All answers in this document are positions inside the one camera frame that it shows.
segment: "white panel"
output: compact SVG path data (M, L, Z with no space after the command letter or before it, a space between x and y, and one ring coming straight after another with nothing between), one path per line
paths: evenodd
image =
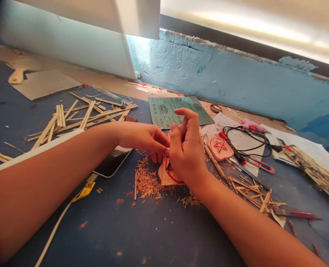
M17 0L119 33L159 38L160 0Z
M0 38L8 45L136 79L126 36L7 0Z

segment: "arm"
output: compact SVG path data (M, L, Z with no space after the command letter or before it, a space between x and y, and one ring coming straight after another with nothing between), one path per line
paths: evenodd
M110 122L1 170L0 261L16 253L117 145L145 149L162 162L169 140L154 125Z
M248 266L326 266L300 241L267 216L240 199L209 173L203 141L198 133L198 115L188 109L175 110L188 119L172 125L170 160L172 168L208 208Z

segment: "white cable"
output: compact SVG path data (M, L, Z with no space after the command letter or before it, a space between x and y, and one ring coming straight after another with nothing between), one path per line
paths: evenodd
M46 252L47 252L47 250L48 250L48 247L49 247L49 245L50 245L51 242L52 242L53 236L54 236L54 234L55 234L56 231L57 231L57 228L58 228L58 226L59 226L59 223L61 222L61 220L62 220L64 214L66 213L66 211L68 210L68 208L69 208L69 206L70 206L71 204L72 204L72 203L69 202L69 204L65 207L65 209L64 209L63 212L62 212L62 214L60 215L60 217L59 217L59 219L58 219L56 225L54 226L54 228L53 228L53 230L52 230L51 235L50 235L49 238L48 238L48 241L47 241L47 243L46 243L45 248L44 248L43 251L42 251L41 256L39 256L39 259L38 259L38 261L37 261L35 267L39 267L39 266L40 266L40 264L41 264L41 262L42 262L44 256L46 255Z

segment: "red pentagram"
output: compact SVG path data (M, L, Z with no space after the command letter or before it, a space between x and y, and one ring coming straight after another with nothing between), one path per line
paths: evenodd
M218 149L218 152L220 153L222 149L225 149L227 150L227 148L225 147L224 145L224 142L218 142L218 141L215 141L215 145L214 147L216 147Z

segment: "cable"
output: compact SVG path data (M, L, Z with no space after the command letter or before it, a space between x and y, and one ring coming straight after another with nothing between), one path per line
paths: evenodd
M56 225L54 226L51 235L50 235L49 238L48 238L48 241L47 241L47 243L46 243L45 248L43 249L43 251L42 251L42 253L41 253L41 256L39 256L38 261L37 261L35 267L39 267L39 266L40 266L40 264L41 264L41 262L42 262L44 256L46 255L46 252L47 252L47 250L48 250L48 247L49 247L49 245L50 245L51 242L52 242L52 239L53 239L53 237L54 237L54 234L55 234L56 231L57 231L57 228L58 228L59 224L60 224L60 222L61 222L61 220L62 220L64 214L67 212L67 210L68 210L68 208L69 208L69 206L70 206L71 204L72 204L72 203L69 202L69 204L65 207L65 209L64 209L63 212L62 212L62 214L61 214L60 217L58 218L58 221L57 221Z
M227 137L228 137L229 140L230 140L229 135L228 135L229 132L230 132L231 130L237 130L237 131L240 131L240 132L243 132L243 133L247 134L247 135L250 136L251 138L255 139L256 141L259 141L260 143L262 143L261 145L256 146L256 147L254 147L254 148L250 148L250 149L244 149L244 150L236 149L239 153L240 153L240 152L244 152L244 151L254 150L254 149L260 148L260 147L262 147L262 146L264 146L264 145L268 145L268 147L270 148L270 152L269 152L268 155L243 154L243 153L240 153L242 156L261 156L261 157L268 157L268 156L271 155L271 144L270 144L270 141L267 139L266 136L261 135L261 134L259 134L259 133L256 133L256 132L252 131L251 129L245 129L245 130L242 130L242 125L237 126L237 127L226 126L226 127L223 128L223 132L225 132L225 131L224 131L225 128L229 128L229 129L227 130L227 132L226 132L226 135L227 135Z

